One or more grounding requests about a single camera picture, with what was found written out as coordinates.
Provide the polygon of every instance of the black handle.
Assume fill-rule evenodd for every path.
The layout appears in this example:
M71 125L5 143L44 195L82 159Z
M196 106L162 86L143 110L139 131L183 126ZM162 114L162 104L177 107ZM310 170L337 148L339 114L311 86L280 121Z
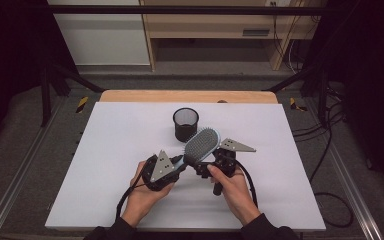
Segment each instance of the black handle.
M221 183L214 184L213 194L216 196L221 195L221 190L223 190L223 185Z

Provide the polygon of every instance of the hairbrush bristles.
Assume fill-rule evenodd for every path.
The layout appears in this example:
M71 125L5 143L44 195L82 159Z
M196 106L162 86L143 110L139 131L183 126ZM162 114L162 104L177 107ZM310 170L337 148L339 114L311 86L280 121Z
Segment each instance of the hairbrush bristles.
M212 128L204 128L186 143L183 162L193 166L204 160L219 145L220 134Z

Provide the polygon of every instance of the person's left hand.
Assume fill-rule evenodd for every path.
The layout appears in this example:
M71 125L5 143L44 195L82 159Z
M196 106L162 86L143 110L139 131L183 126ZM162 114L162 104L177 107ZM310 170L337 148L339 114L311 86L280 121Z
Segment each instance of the person's left hand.
M145 161L139 163L135 176L132 180L130 180L130 186L133 185L144 165ZM142 185L143 183L144 182L141 177L137 186ZM158 200L167 196L173 186L174 183L170 183L159 192L152 191L145 185L135 188L130 193L127 199L126 209L120 217L123 218L130 226L136 227L140 220L148 214L152 206L154 206Z

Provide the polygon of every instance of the white cabinet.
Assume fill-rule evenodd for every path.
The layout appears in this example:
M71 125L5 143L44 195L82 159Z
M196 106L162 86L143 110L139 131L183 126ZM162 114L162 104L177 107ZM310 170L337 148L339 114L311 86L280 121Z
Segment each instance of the white cabinet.
M48 0L50 5L139 5L137 0ZM76 65L149 65L141 15L55 14Z

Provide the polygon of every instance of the wooden shelf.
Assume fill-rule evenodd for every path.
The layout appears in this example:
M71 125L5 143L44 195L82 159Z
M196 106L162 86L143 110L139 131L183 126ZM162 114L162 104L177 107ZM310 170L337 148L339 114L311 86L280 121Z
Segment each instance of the wooden shelf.
M320 7L325 0L292 0L292 7ZM186 0L140 0L141 5L191 5ZM257 0L195 0L196 6L265 6ZM266 52L273 70L279 70L291 39L312 39L317 28L310 16L254 15L143 15L151 67L155 70L158 39L161 38L221 38L273 40Z

